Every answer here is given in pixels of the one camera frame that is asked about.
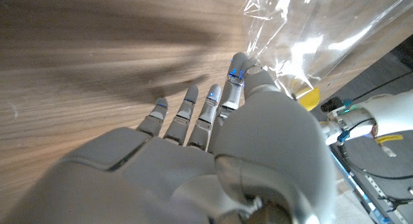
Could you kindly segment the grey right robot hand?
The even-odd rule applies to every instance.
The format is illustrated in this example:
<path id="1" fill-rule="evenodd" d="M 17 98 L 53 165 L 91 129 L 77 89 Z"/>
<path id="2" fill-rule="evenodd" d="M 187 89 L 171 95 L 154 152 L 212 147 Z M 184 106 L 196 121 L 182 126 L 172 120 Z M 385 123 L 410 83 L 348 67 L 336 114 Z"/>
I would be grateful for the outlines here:
<path id="1" fill-rule="evenodd" d="M 63 156 L 4 223 L 333 223 L 332 156 L 319 121 L 244 53 L 211 87 L 193 131 L 191 86 L 164 135 L 159 98 L 136 129 Z"/>

